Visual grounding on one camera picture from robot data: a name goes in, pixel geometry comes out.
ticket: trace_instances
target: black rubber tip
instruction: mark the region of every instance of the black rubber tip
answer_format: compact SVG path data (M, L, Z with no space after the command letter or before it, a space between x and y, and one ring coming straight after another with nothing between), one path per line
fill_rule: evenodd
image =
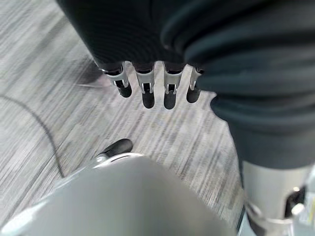
M118 154L131 152L133 148L133 143L130 139L120 139L112 145L104 149L100 154L104 153L108 157L112 157Z
M173 91L170 91L168 94L164 94L164 107L168 110L171 110L175 107L176 103L176 94L173 94Z
M143 102L143 105L150 109L154 106L154 92L153 93L149 93L148 91L146 91L145 94L142 94L142 102Z
M123 97L130 97L132 94L132 89L130 86L130 83L128 84L128 87L125 88L124 86L121 86L120 88L118 88L119 93L121 94L121 96Z
M194 103L198 100L199 96L200 96L200 89L197 89L196 87L194 88L194 90L191 90L190 87L188 87L188 91L187 91L187 102L189 103Z

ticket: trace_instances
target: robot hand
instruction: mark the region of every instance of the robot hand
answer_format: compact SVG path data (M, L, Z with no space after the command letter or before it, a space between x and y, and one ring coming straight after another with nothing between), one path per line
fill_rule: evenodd
M143 105L150 109L154 106L154 63L132 63L135 68L137 80L142 93ZM164 106L166 109L173 109L176 103L176 93L180 85L182 72L185 67L184 63L164 62ZM130 97L132 89L126 75L125 63L105 63L101 70L111 80L112 85L118 88L119 93L123 97ZM201 75L202 70L193 68L190 76L189 88L187 91L187 101L194 103L198 100L200 89L196 86L197 78Z

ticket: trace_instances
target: gray carpet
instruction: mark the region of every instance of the gray carpet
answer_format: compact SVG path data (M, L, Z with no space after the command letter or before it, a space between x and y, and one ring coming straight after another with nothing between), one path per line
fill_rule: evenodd
M0 92L29 106L54 137L66 175L120 138L170 171L219 216L236 227L243 206L237 158L225 122L202 92L186 101L186 67L175 109L163 107L163 71L156 64L156 104L142 105L135 72L122 98L114 87L78 82L93 70L85 46L51 0L0 2ZM26 110L0 97L0 225L53 188L60 179L44 130Z

